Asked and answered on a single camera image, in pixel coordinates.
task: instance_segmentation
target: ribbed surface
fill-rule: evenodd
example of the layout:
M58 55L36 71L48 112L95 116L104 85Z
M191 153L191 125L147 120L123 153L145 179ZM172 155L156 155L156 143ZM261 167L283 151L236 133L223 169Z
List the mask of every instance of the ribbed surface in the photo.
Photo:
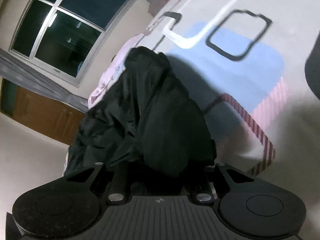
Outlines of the ribbed surface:
M109 207L92 228L69 239L249 240L226 228L211 208L194 205L186 196L134 196L125 205Z

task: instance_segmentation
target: cabinet door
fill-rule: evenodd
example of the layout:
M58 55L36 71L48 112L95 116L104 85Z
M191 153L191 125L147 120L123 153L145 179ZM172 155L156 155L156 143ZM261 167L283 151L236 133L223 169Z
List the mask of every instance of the cabinet door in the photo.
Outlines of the cabinet door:
M70 145L83 116L71 106L18 87L13 119L52 139Z
M65 111L65 121L62 126L63 129L60 132L59 141L70 145L76 136L76 132L78 131L79 124L84 117L84 114L70 106L66 106Z
M59 102L18 87L13 119L53 139L63 122L63 105Z

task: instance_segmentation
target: wall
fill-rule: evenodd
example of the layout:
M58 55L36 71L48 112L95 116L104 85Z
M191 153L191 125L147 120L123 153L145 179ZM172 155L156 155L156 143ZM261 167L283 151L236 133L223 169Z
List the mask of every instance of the wall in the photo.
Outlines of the wall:
M18 21L29 0L5 0L0 8L0 48L8 51L12 36ZM33 66L39 72L62 85L72 93L88 98L90 93L98 85L99 77L109 66L111 59L132 36L141 33L152 20L148 14L149 3L146 0L136 0L126 12L111 35L103 44L89 71L82 80L79 88Z
M0 114L0 240L14 201L61 177L67 150L67 145Z

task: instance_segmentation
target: black jacket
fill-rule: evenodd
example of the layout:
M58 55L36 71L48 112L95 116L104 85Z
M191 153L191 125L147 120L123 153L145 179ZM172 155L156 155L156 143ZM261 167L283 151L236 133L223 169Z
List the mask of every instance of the black jacket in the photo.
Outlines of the black jacket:
M65 174L130 159L171 177L189 161L213 165L216 154L204 117L166 56L134 48L124 65L119 80L83 118Z

